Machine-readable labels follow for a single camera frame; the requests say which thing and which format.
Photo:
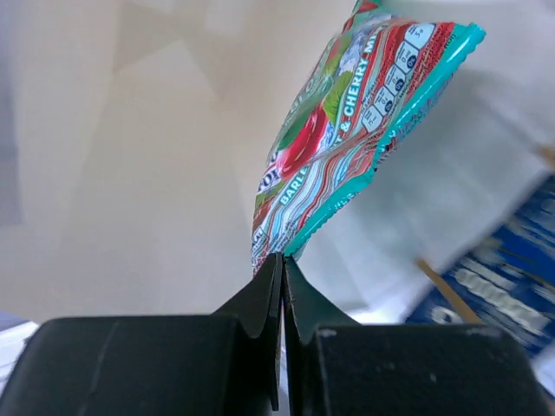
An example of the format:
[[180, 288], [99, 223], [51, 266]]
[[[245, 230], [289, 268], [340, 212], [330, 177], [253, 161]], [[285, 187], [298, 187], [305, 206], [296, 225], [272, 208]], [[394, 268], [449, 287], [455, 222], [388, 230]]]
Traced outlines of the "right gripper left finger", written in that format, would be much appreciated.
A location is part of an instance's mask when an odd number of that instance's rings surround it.
[[210, 315], [69, 317], [29, 339], [4, 415], [269, 415], [278, 409], [284, 259]]

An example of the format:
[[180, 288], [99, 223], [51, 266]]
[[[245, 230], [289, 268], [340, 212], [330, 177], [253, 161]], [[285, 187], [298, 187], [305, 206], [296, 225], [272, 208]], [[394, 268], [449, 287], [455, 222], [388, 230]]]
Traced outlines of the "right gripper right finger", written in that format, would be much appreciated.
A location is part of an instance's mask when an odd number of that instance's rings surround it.
[[294, 415], [550, 415], [522, 347], [484, 325], [362, 325], [284, 260]]

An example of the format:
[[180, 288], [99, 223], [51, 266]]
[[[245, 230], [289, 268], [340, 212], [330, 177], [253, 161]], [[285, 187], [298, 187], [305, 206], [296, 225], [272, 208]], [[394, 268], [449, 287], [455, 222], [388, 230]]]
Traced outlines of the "blue snack packet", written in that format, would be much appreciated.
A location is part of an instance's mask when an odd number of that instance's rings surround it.
[[441, 277], [482, 322], [511, 334], [531, 358], [553, 356], [554, 178]]

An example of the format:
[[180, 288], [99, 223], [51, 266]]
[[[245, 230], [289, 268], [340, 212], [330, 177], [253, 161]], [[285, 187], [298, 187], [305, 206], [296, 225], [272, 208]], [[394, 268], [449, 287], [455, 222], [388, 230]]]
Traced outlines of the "beige paper bag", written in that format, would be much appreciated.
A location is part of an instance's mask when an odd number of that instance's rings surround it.
[[[309, 281], [393, 322], [544, 172], [551, 1], [389, 1], [486, 39], [373, 184], [308, 242]], [[215, 310], [251, 278], [265, 160], [350, 1], [4, 1], [1, 309]]]

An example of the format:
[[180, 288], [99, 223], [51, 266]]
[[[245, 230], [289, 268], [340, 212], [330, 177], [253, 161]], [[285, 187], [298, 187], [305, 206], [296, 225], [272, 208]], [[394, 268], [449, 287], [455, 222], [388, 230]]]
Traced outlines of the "green snack packet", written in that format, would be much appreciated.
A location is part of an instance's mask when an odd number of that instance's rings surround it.
[[251, 266], [294, 256], [373, 180], [485, 39], [479, 25], [420, 22], [358, 1], [297, 94], [255, 197]]

